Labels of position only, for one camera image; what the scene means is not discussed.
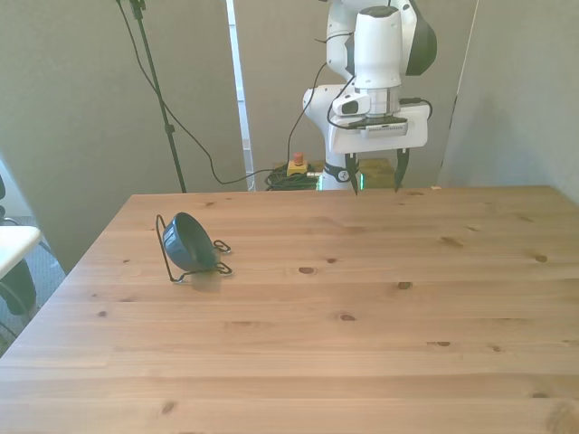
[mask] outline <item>wood knot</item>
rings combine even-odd
[[[232,321],[232,326],[237,327],[251,327],[253,324],[252,321]]]
[[[170,414],[171,412],[173,412],[173,410],[176,408],[176,406],[177,406],[177,402],[167,401],[163,405],[163,409],[161,409],[161,413],[163,413],[164,415]]]
[[[345,235],[359,235],[366,232],[366,229],[361,226],[350,226],[343,229]]]
[[[519,220],[521,220],[522,222],[526,222],[526,223],[532,223],[534,222],[533,219],[531,219],[530,217],[527,217],[526,215],[518,215],[517,216]]]
[[[340,319],[342,321],[356,321],[356,317],[350,314],[342,314],[340,315]]]
[[[314,274],[316,269],[313,269],[312,267],[302,267],[299,269],[299,272],[301,274]]]
[[[464,244],[462,244],[461,242],[455,240],[452,237],[442,237],[441,240],[444,242],[444,244],[457,248],[457,249],[461,249],[464,247]]]

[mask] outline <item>floor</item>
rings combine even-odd
[[[33,217],[16,217],[14,219],[22,225],[38,227]],[[64,271],[62,271],[58,261],[40,246],[36,246],[25,259],[36,286],[36,301],[38,306],[41,307],[64,280]],[[18,316],[11,315],[6,303],[1,298],[0,321],[10,327],[17,335],[24,330],[23,320]],[[4,354],[13,340],[5,330],[0,330],[0,356]]]

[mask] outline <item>power cable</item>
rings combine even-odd
[[[2,321],[0,321],[0,327],[2,327],[6,332],[8,332],[14,339],[18,339],[18,335],[12,331],[12,329],[4,324]]]
[[[311,101],[314,99],[314,94],[316,93],[316,87],[318,86],[319,76],[322,73],[322,71],[324,70],[324,68],[326,68],[326,66],[327,66],[327,63],[324,62],[324,64],[319,69],[318,74],[316,74],[316,79],[314,80],[314,85],[312,86],[312,91],[311,91],[311,95],[309,97],[308,104],[306,104],[306,107],[304,107],[304,109],[301,111],[301,114],[299,115],[299,118],[296,121],[296,124],[293,126],[293,128],[291,129],[291,132],[289,133],[289,137],[288,137],[288,164],[290,163],[291,138],[293,137],[293,133],[296,130],[296,128],[298,127],[298,124],[301,121],[301,119],[303,118],[304,114],[306,113],[306,111],[308,111],[308,108],[311,105]]]
[[[314,166],[310,165],[308,171],[314,172]],[[265,184],[268,186],[267,191],[287,192],[295,190],[316,190],[316,185],[318,184],[317,178],[309,177],[307,174],[294,174],[288,176],[287,172],[287,165],[282,165],[271,172],[265,180]]]
[[[135,42],[135,37],[133,36],[133,32],[130,28],[130,25],[128,24],[128,19],[127,19],[127,15],[125,14],[125,10],[123,9],[123,6],[120,3],[120,0],[117,0],[117,5],[119,6],[119,10],[123,16],[123,20],[125,21],[125,25],[127,26],[127,31],[128,31],[128,36],[130,37],[131,43],[133,45],[133,50],[135,51],[135,56],[137,57],[137,63],[138,63],[138,67],[141,69],[141,72],[143,73],[143,75],[145,76],[145,79],[147,79],[147,82],[149,84],[149,86],[151,87],[151,89],[155,92],[155,94],[158,96],[157,93],[157,88],[155,87],[155,85],[153,84],[153,81],[149,78],[147,72],[145,71],[145,67],[143,66],[143,63],[141,61],[140,55],[138,54],[138,48],[137,48],[137,43]],[[205,155],[207,156],[207,158],[209,159],[209,165],[211,166],[211,173],[215,178],[215,181],[217,181],[219,184],[221,185],[229,185],[229,184],[236,184],[239,183],[241,181],[244,181],[248,178],[251,178],[252,176],[255,176],[257,174],[261,174],[261,173],[271,173],[273,171],[273,169],[266,169],[266,170],[258,170],[257,172],[254,172],[250,175],[246,175],[243,178],[240,179],[236,179],[235,181],[222,181],[219,176],[217,175],[217,173],[215,172],[215,167],[214,167],[214,161],[213,158],[211,157],[211,154],[207,151],[207,149],[205,149],[205,147],[201,144],[201,142],[197,139],[197,137],[195,137],[186,127],[185,125],[183,125],[183,123],[181,123],[181,121],[177,118],[177,116],[173,113],[173,111],[171,110],[170,107],[168,107],[168,105],[166,104],[166,102],[161,99],[163,105],[165,106],[165,109],[167,111],[167,113],[169,114],[169,116],[176,122],[176,124],[182,128],[184,130],[184,132],[186,132],[186,134],[188,136],[190,136],[195,143],[201,148],[201,150],[205,153]]]
[[[325,41],[322,41],[321,39],[314,39],[314,41],[316,42],[320,42],[320,43],[328,43],[330,42],[332,39],[334,38],[339,38],[340,36],[352,36],[354,33],[342,33],[342,34],[335,34],[333,36],[330,36],[329,38],[327,38]]]
[[[407,106],[408,104],[420,104],[420,103],[426,103],[428,104],[428,107],[430,108],[431,112],[428,115],[428,120],[431,120],[432,115],[434,114],[434,107],[432,106],[432,103],[424,98],[402,98],[400,99],[400,105],[401,106]]]

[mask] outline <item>white wall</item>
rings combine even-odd
[[[481,0],[441,184],[549,184],[579,202],[579,2]]]
[[[425,19],[436,32],[436,62],[421,77],[403,81],[405,97],[423,97],[434,105],[428,145],[413,150],[407,186],[436,184],[446,150],[451,114],[464,63],[476,0],[420,0]],[[242,70],[256,169],[272,168],[286,159],[288,135],[302,97],[326,59],[329,4],[314,0],[236,0]],[[332,72],[319,84],[344,83]],[[307,118],[293,138],[293,149],[308,159],[324,158],[323,137]]]
[[[4,0],[1,9],[2,155],[68,271],[130,195],[178,192],[157,97],[115,1]],[[222,178],[242,177],[225,0],[148,1],[144,14],[167,103]],[[191,192],[246,190],[216,183],[181,130],[176,143]]]
[[[14,178],[0,159],[0,175],[6,188],[6,197],[0,200],[0,205],[6,209],[6,217],[30,217],[32,212],[26,200],[20,193]]]

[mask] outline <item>black cable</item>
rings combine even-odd
[[[331,119],[329,118],[330,113],[332,112],[332,108],[334,106],[334,102],[340,98],[342,96],[342,94],[344,93],[344,91],[347,89],[347,87],[352,84],[352,81],[354,81],[355,76],[352,76],[352,78],[349,80],[348,83],[346,83],[346,86],[344,86],[344,88],[340,91],[340,93],[337,94],[337,97],[334,98],[334,100],[331,102],[331,104],[329,105],[329,107],[327,108],[327,115],[326,115],[326,120],[329,123],[329,125],[331,125],[332,127],[336,127],[336,128],[340,128],[340,129],[352,129],[349,127],[342,127],[341,125],[335,124],[334,122],[331,121]]]
[[[149,84],[149,86],[151,87],[151,89],[155,92],[155,94],[158,96],[157,94],[157,89],[155,88],[155,85],[153,84],[153,82],[151,81],[151,79],[148,77],[147,72],[145,71],[145,68],[143,67],[143,63],[141,62],[140,56],[138,54],[138,48],[137,48],[137,43],[135,42],[135,37],[133,36],[133,32],[130,29],[130,25],[128,24],[128,19],[127,19],[127,15],[125,14],[125,10],[123,9],[123,6],[120,3],[120,0],[117,0],[117,5],[119,5],[119,9],[120,12],[123,15],[123,20],[125,21],[125,25],[127,26],[127,31],[128,31],[128,36],[130,37],[130,40],[133,44],[133,49],[135,51],[135,55],[137,56],[137,63],[138,63],[138,67],[141,69],[141,72],[143,73],[143,75],[145,76],[145,78],[147,79],[147,82]],[[207,156],[207,158],[209,159],[209,165],[211,166],[211,173],[213,174],[215,180],[221,184],[221,185],[229,185],[229,184],[236,184],[239,183],[241,181],[244,181],[248,178],[251,178],[252,176],[255,176],[257,174],[261,174],[261,173],[265,173],[265,172],[272,172],[271,169],[266,169],[266,170],[259,170],[257,172],[254,172],[250,175],[244,176],[243,178],[240,179],[236,179],[235,181],[222,181],[221,179],[219,179],[219,176],[217,176],[217,173],[215,172],[215,167],[214,167],[214,161],[213,158],[211,157],[211,154],[209,154],[209,152],[207,151],[207,149],[205,149],[205,147],[201,144],[201,142],[199,142],[199,140],[197,140],[197,137],[195,137],[182,123],[181,121],[173,114],[173,111],[171,111],[171,109],[168,107],[168,105],[166,104],[166,102],[163,100],[163,104],[165,106],[165,109],[167,111],[167,113],[169,114],[169,116],[176,122],[176,124],[181,127],[184,132],[186,132],[186,134],[188,136],[190,136],[195,143],[201,148],[201,150],[205,153],[205,155]]]
[[[408,104],[420,104],[421,102],[425,102],[426,104],[428,104],[428,107],[431,108],[431,114],[428,116],[428,120],[431,120],[431,117],[434,114],[434,107],[432,106],[432,103],[429,100],[422,99],[422,98],[402,98],[402,99],[400,99],[400,105],[401,106],[406,106]]]
[[[308,104],[306,104],[306,107],[304,107],[304,109],[301,111],[301,114],[299,115],[298,120],[296,121],[296,124],[293,126],[293,128],[291,129],[291,132],[289,133],[289,137],[288,137],[288,165],[290,164],[290,154],[291,154],[291,138],[293,136],[294,131],[296,130],[296,128],[298,127],[299,122],[301,121],[301,119],[303,118],[304,114],[306,113],[306,111],[308,110],[311,101],[314,99],[314,94],[316,93],[316,87],[318,86],[318,79],[319,79],[319,75],[322,73],[322,71],[324,70],[324,68],[326,68],[327,63],[324,62],[324,64],[322,65],[322,67],[319,69],[318,74],[316,74],[316,79],[314,80],[314,86],[312,87],[312,91],[311,91],[311,96],[309,97],[309,101]]]
[[[314,172],[313,165],[308,167],[309,172]],[[315,190],[318,184],[317,178],[310,178],[307,174],[294,174],[288,176],[288,165],[277,167],[266,178],[265,184],[268,192],[295,191],[295,190]]]
[[[352,36],[354,33],[343,33],[343,34],[335,34],[333,36],[330,36],[329,38],[327,38],[325,41],[322,41],[321,39],[314,39],[314,41],[316,42],[320,42],[320,43],[328,43],[330,42],[332,39],[334,38],[339,38],[340,36]]]
[[[0,321],[0,327],[2,327],[6,332],[8,332],[14,339],[18,339],[18,335],[12,331],[12,329],[4,324],[2,321]]]

